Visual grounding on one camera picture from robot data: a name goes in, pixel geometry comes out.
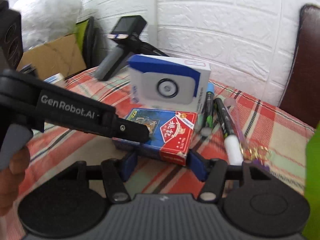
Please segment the person's left hand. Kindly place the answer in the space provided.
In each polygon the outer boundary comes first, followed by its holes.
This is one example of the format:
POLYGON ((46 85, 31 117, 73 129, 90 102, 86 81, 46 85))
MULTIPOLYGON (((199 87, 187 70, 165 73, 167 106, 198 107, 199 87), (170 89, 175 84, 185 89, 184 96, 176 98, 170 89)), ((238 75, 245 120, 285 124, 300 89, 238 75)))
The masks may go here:
POLYGON ((19 186, 25 178, 25 171, 30 164, 30 152, 24 146, 10 159, 9 167, 0 175, 0 215, 6 215, 18 197, 19 186))

